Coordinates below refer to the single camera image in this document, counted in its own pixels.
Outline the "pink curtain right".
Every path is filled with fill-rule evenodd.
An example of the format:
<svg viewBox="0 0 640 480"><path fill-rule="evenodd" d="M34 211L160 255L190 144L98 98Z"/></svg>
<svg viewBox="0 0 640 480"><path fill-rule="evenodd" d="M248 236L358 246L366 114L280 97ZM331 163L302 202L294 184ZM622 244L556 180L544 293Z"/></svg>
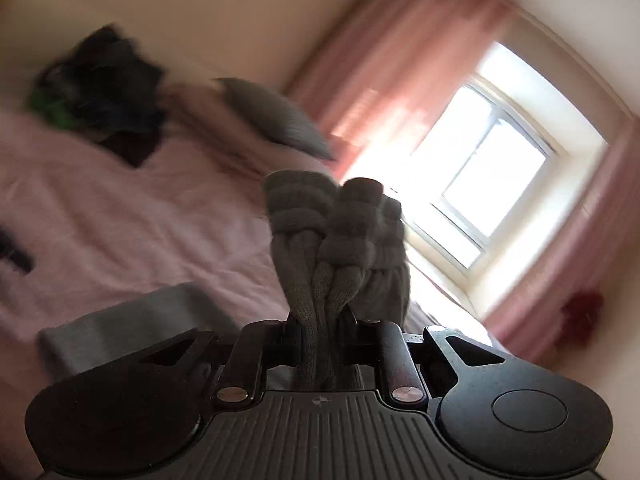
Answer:
<svg viewBox="0 0 640 480"><path fill-rule="evenodd" d="M598 288L639 226L639 119L604 153L555 236L488 314L486 328L514 356L537 362L558 341L563 307Z"/></svg>

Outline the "pink pillow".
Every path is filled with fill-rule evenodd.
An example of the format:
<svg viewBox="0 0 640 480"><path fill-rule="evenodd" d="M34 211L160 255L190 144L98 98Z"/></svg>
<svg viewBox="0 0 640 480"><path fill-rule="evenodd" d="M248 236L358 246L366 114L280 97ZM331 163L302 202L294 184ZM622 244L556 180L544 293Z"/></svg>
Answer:
<svg viewBox="0 0 640 480"><path fill-rule="evenodd" d="M319 159L267 140L213 88L168 84L160 90L160 104L179 129L204 144L224 172L245 185L262 185L265 177L281 170L316 172L335 180Z"/></svg>

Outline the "grey sweatpants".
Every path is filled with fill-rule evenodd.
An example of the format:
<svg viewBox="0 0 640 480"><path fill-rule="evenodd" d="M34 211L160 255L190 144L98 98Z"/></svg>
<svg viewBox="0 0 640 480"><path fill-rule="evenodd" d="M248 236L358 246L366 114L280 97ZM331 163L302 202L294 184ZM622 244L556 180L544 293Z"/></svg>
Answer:
<svg viewBox="0 0 640 480"><path fill-rule="evenodd" d="M356 367L338 353L338 319L405 321L410 278L401 204L382 184L355 178L342 185L318 172L281 170L264 181L271 257L302 359L292 386L302 391L358 389ZM62 380L128 356L192 328L224 341L239 326L198 286L183 283L45 328L40 358Z"/></svg>

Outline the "white window frame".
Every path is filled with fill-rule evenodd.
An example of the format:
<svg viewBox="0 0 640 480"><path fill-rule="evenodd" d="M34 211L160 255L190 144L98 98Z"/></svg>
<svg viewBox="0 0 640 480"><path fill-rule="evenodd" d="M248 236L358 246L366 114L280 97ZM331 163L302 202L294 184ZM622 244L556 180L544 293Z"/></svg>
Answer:
<svg viewBox="0 0 640 480"><path fill-rule="evenodd" d="M393 188L422 240L467 274L521 224L553 171L590 165L605 145L547 78L493 44Z"/></svg>

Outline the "dark maroon garment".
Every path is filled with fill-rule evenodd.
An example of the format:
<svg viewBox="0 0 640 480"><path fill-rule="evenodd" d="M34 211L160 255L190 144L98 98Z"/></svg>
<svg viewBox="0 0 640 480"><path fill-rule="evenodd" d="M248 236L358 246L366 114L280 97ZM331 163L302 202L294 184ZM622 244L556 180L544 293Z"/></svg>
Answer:
<svg viewBox="0 0 640 480"><path fill-rule="evenodd" d="M162 125L152 124L114 130L98 142L132 168L141 167L162 140Z"/></svg>

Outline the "grey checked pillow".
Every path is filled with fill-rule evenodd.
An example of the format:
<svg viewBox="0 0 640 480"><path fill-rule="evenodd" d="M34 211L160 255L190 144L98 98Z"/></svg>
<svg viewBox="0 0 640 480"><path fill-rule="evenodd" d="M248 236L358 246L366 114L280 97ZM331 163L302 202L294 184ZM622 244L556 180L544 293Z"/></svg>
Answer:
<svg viewBox="0 0 640 480"><path fill-rule="evenodd" d="M268 140L318 159L334 159L314 122L282 94L240 78L217 78L216 83L235 113Z"/></svg>

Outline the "black jacket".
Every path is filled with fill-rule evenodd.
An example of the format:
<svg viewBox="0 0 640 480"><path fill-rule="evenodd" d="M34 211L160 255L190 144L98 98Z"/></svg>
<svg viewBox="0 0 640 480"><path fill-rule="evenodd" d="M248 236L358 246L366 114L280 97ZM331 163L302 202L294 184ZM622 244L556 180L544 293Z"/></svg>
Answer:
<svg viewBox="0 0 640 480"><path fill-rule="evenodd" d="M163 67L142 58L134 40L106 25L47 66L32 88L63 99L80 123L79 130L109 134L163 122L156 90L164 75Z"/></svg>

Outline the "green knitted garment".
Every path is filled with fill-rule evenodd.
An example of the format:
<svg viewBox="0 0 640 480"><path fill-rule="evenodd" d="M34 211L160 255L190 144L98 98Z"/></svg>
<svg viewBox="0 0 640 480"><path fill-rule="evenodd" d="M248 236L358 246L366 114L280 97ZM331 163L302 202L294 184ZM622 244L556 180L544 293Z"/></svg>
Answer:
<svg viewBox="0 0 640 480"><path fill-rule="evenodd" d="M67 103L49 90L32 89L27 98L27 106L52 128L70 131L80 129L80 123Z"/></svg>

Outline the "pink duvet cover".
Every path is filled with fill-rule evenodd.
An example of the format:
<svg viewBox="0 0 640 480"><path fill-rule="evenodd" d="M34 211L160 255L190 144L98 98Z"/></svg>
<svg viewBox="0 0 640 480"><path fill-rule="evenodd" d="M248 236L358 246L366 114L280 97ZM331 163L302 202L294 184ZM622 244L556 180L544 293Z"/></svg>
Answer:
<svg viewBox="0 0 640 480"><path fill-rule="evenodd" d="M1 224L34 270L1 269L1 468L40 475L24 430L48 384L40 330L193 282L235 323L285 318L262 180L313 157L224 127L170 125L140 167L32 114L1 113Z"/></svg>

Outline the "pink curtain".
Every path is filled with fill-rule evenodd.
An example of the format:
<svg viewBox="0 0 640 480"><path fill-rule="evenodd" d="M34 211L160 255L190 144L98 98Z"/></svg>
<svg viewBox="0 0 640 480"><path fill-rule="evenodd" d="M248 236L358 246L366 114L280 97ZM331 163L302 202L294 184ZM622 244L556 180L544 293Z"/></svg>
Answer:
<svg viewBox="0 0 640 480"><path fill-rule="evenodd" d="M367 0L288 94L342 174L370 146L414 148L516 12L509 0Z"/></svg>
<svg viewBox="0 0 640 480"><path fill-rule="evenodd" d="M514 356L537 362L558 341L563 307L598 288L639 226L639 119L604 153L555 236L488 314L486 328Z"/></svg>

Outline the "pink curtain left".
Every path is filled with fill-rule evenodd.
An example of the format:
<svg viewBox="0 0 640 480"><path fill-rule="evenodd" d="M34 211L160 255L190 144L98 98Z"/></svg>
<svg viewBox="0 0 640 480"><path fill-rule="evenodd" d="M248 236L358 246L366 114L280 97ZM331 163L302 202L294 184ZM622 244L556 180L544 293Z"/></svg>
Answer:
<svg viewBox="0 0 640 480"><path fill-rule="evenodd" d="M414 148L516 12L509 0L367 0L288 94L342 174L370 146Z"/></svg>

